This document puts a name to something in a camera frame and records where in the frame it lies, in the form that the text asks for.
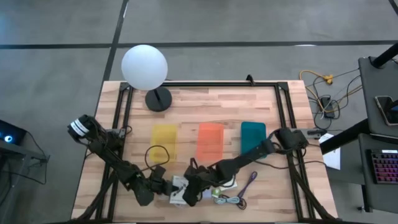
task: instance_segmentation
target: lamp base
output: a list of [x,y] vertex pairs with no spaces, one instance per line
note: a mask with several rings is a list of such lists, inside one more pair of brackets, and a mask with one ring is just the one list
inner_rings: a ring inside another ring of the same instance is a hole
[[168,89],[158,87],[154,90],[148,91],[145,96],[145,103],[151,111],[165,111],[172,104],[172,94]]

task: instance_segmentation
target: wooden tabletop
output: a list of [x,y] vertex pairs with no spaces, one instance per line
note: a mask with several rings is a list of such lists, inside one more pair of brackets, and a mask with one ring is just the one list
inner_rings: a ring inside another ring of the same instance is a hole
[[[298,128],[313,128],[314,123],[307,100],[303,81],[287,81]],[[113,121],[120,82],[104,82],[98,104],[96,119],[110,128]],[[152,130],[156,124],[174,124],[177,126],[177,158],[164,165],[166,179],[173,175],[182,176],[195,157],[200,123],[220,123],[224,126],[223,159],[239,155],[241,148],[241,123],[256,121],[266,124],[267,134],[280,128],[275,90],[272,87],[170,87],[172,105],[164,112],[149,111],[144,102],[146,91],[134,90],[129,125],[131,134],[126,137],[123,159],[145,168],[144,154],[150,146]],[[285,97],[282,93],[284,111],[287,115]],[[123,119],[123,108],[120,119]],[[307,148],[305,161],[323,161],[318,147]],[[286,167],[287,159],[278,154],[268,155],[262,162],[278,167]],[[199,162],[210,165],[212,162]],[[318,163],[305,165],[310,188],[326,210],[337,217],[335,203],[331,193],[325,166]],[[73,208],[72,218],[81,215],[94,199],[101,185],[104,162],[91,155],[84,163],[80,184]],[[195,207],[176,207],[169,204],[163,196],[155,196],[154,201],[140,207],[134,193],[128,192],[119,184],[118,197],[114,213],[115,222],[294,222],[297,220],[289,171],[273,169],[260,164],[249,164],[236,176],[238,187],[224,194],[235,196],[244,187],[252,171],[258,172],[257,179],[248,187],[244,198],[248,206],[245,210],[235,205],[216,205],[210,199],[203,199]],[[304,195],[300,198],[305,217],[308,217]]]

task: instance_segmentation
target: yellow rectangle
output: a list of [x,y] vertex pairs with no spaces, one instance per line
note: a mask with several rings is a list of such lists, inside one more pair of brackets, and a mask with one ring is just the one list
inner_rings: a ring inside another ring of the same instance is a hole
[[[160,145],[166,148],[170,155],[170,162],[177,158],[177,125],[174,124],[156,124],[152,129],[151,146]],[[155,147],[150,150],[149,158],[155,163],[165,162],[167,154],[161,147]]]

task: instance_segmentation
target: white sphere lamp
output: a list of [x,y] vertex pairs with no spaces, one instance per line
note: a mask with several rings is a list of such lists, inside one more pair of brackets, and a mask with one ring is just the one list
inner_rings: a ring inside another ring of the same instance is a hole
[[156,48],[138,45],[128,50],[122,59],[122,73],[133,88],[150,90],[145,97],[150,110],[161,112],[172,104],[170,91],[160,87],[167,76],[167,61]]

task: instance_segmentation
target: blue light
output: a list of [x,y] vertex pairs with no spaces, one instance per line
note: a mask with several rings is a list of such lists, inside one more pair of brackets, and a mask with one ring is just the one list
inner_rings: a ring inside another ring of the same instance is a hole
[[12,137],[11,136],[6,136],[4,137],[5,142],[11,142],[12,141]]

